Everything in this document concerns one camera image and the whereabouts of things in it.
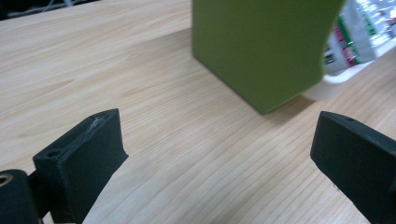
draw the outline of green box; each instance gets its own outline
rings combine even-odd
[[[323,52],[344,0],[194,0],[194,56],[268,113],[323,78]]]

